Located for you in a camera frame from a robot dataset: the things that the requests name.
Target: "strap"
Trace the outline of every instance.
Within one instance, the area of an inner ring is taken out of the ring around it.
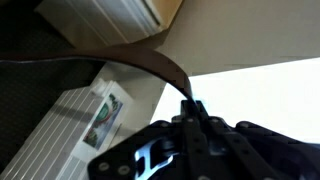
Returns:
[[[74,50],[56,54],[0,55],[0,63],[35,63],[74,59],[111,61],[143,69],[170,83],[188,100],[193,101],[189,78],[176,63],[154,50],[136,45],[118,45],[100,50]]]

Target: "box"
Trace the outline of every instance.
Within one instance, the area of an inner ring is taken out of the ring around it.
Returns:
[[[87,179],[87,164],[109,148],[132,105],[116,82],[99,81],[65,91],[0,179]]]

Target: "white wall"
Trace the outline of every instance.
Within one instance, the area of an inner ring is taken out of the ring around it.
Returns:
[[[157,50],[190,75],[318,57],[319,17],[317,0],[185,0]]]

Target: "white box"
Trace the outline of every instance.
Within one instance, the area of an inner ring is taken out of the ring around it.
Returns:
[[[108,149],[131,104],[131,97],[113,81],[102,96],[91,87],[64,92],[0,179],[87,179],[87,163]]]

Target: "white surface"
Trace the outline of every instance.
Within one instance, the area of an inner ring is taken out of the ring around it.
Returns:
[[[157,50],[190,76],[319,57],[319,14],[314,0],[184,0]]]
[[[210,115],[235,126],[247,120],[320,143],[320,58],[191,77]],[[167,85],[152,122],[179,114],[183,96]]]

